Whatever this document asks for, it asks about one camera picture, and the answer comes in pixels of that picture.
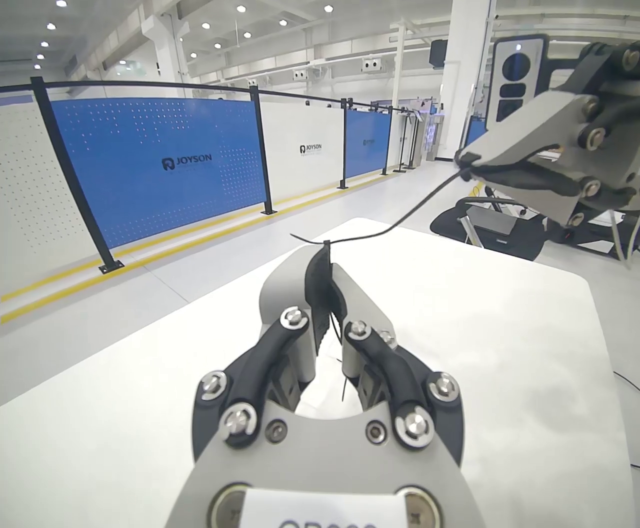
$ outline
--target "metal stand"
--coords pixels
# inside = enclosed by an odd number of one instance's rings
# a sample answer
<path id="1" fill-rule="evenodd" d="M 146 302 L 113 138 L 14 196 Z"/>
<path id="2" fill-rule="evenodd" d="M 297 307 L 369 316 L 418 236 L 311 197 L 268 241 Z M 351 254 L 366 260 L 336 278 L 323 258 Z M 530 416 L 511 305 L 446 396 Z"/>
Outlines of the metal stand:
<path id="1" fill-rule="evenodd" d="M 387 136 L 387 155 L 385 156 L 385 166 L 382 168 L 382 175 L 387 175 L 387 163 L 389 162 L 389 145 L 391 144 L 391 121 L 394 119 L 393 114 L 394 108 L 392 106 L 388 107 L 389 112 L 389 134 Z"/>
<path id="2" fill-rule="evenodd" d="M 98 227 L 98 223 L 95 221 L 95 216 L 93 216 L 91 208 L 89 207 L 89 202 L 86 200 L 82 186 L 78 181 L 76 170 L 71 163 L 71 158 L 69 157 L 69 152 L 65 145 L 65 140 L 62 138 L 62 134 L 60 133 L 60 128 L 56 121 L 56 115 L 53 112 L 53 107 L 49 100 L 49 94 L 47 93 L 47 88 L 45 87 L 42 77 L 31 78 L 31 89 L 33 90 L 33 96 L 40 108 L 42 120 L 47 128 L 47 134 L 49 135 L 51 145 L 53 146 L 53 150 L 58 158 L 58 163 L 60 164 L 60 169 L 65 177 L 69 191 L 71 191 L 71 195 L 74 197 L 74 201 L 76 202 L 78 211 L 84 220 L 87 231 L 89 231 L 91 239 L 100 254 L 100 258 L 104 262 L 104 265 L 99 266 L 98 269 L 105 274 L 110 271 L 123 268 L 124 264 L 122 264 L 122 262 L 113 259 L 113 255 L 109 251 L 107 242 L 105 241 L 104 236 Z"/>
<path id="3" fill-rule="evenodd" d="M 406 165 L 405 168 L 407 170 L 413 170 L 415 167 L 413 166 L 413 157 L 415 156 L 415 144 L 418 140 L 418 118 L 415 119 L 415 123 L 413 125 L 413 134 L 411 140 L 411 149 L 409 150 L 409 165 Z"/>
<path id="4" fill-rule="evenodd" d="M 262 130 L 262 112 L 260 111 L 260 94 L 257 86 L 249 86 L 249 95 L 255 108 L 255 122 L 258 128 L 258 143 L 260 145 L 260 160 L 262 161 L 262 175 L 264 177 L 264 211 L 262 214 L 273 214 L 278 211 L 273 210 L 271 203 L 271 187 L 269 186 L 269 170 L 267 168 L 267 150 L 264 146 L 264 130 Z"/>
<path id="5" fill-rule="evenodd" d="M 402 145 L 400 147 L 400 163 L 398 164 L 398 168 L 394 169 L 394 172 L 401 172 L 401 173 L 405 173 L 406 170 L 402 170 L 402 156 L 404 154 L 404 140 L 405 140 L 405 136 L 406 136 L 406 122 L 409 121 L 409 116 L 406 116 L 404 118 L 404 127 L 403 127 L 403 131 L 402 131 Z"/>
<path id="6" fill-rule="evenodd" d="M 340 108 L 342 108 L 342 179 L 338 189 L 348 189 L 347 187 L 347 100 L 340 100 Z"/>

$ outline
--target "joyson logo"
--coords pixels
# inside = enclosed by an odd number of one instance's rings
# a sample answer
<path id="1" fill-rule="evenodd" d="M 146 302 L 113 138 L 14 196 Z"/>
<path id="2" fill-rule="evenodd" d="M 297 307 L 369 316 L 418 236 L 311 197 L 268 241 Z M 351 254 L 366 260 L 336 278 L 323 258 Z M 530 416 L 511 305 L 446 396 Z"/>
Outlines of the joyson logo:
<path id="1" fill-rule="evenodd" d="M 300 155 L 309 156 L 310 154 L 322 154 L 322 144 L 300 145 Z"/>
<path id="2" fill-rule="evenodd" d="M 162 168 L 164 170 L 174 170 L 183 168 L 192 163 L 202 163 L 204 161 L 212 161 L 210 154 L 200 154 L 199 156 L 181 156 L 177 158 L 164 157 L 162 159 Z"/>

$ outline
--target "white column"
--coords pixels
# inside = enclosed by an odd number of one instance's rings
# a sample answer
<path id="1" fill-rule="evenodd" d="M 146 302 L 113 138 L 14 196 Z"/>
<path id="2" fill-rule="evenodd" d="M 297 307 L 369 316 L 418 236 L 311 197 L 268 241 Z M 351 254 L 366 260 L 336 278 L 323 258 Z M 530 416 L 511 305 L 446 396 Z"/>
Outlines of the white column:
<path id="1" fill-rule="evenodd" d="M 440 92 L 445 118 L 438 157 L 452 159 L 460 148 L 478 79 L 483 82 L 494 12 L 495 0 L 453 0 Z"/>
<path id="2" fill-rule="evenodd" d="M 163 13 L 160 16 L 152 15 L 142 22 L 142 34 L 153 41 L 156 47 L 160 80 L 169 83 L 190 83 L 192 81 L 180 42 L 180 37 L 189 33 L 189 23 L 178 20 L 175 9 L 172 11 L 173 13 Z M 190 92 L 191 90 L 182 88 L 167 88 L 164 91 L 167 97 L 190 97 Z"/>
<path id="3" fill-rule="evenodd" d="M 406 34 L 406 26 L 404 22 L 398 25 L 398 42 L 396 51 L 396 69 L 394 70 L 394 92 L 391 98 L 391 106 L 398 108 L 398 94 L 400 93 L 400 77 L 402 75 L 402 60 L 404 57 L 404 36 Z"/>

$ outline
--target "white table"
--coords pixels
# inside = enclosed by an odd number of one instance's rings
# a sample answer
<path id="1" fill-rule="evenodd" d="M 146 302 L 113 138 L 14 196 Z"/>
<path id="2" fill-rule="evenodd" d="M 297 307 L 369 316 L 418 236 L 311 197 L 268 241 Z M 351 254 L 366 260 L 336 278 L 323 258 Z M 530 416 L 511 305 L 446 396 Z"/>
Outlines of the white table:
<path id="1" fill-rule="evenodd" d="M 354 219 L 320 239 L 383 227 Z M 488 528 L 634 525 L 625 432 L 585 280 L 402 228 L 332 252 L 399 342 L 458 379 L 462 469 Z M 195 384 L 255 343 L 258 292 L 284 257 L 1 407 L 0 526 L 161 528 L 193 466 Z M 302 412 L 354 412 L 353 394 L 339 403 L 336 352 L 328 333 Z"/>

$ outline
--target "white floor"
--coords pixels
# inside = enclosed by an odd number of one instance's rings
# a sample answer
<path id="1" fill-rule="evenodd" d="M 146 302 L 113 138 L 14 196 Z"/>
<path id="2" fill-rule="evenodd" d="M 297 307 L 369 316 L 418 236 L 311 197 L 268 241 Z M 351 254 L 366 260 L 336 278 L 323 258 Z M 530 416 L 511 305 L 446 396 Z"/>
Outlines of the white floor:
<path id="1" fill-rule="evenodd" d="M 68 369 L 219 286 L 298 245 L 293 232 L 315 237 L 355 217 L 392 223 L 447 176 L 450 163 L 431 163 L 413 172 L 274 218 L 214 243 L 165 259 L 109 281 L 0 327 L 0 405 Z M 429 232 L 444 209 L 468 194 L 472 184 L 457 180 L 413 215 L 405 227 Z M 640 262 L 632 271 L 607 257 L 547 243 L 538 262 L 583 276 L 590 284 L 612 368 L 640 385 Z M 469 269 L 470 294 L 491 295 Z M 514 343 L 516 353 L 518 344 Z M 629 456 L 640 464 L 640 392 L 618 378 Z M 636 517 L 640 519 L 640 471 L 633 472 Z"/>

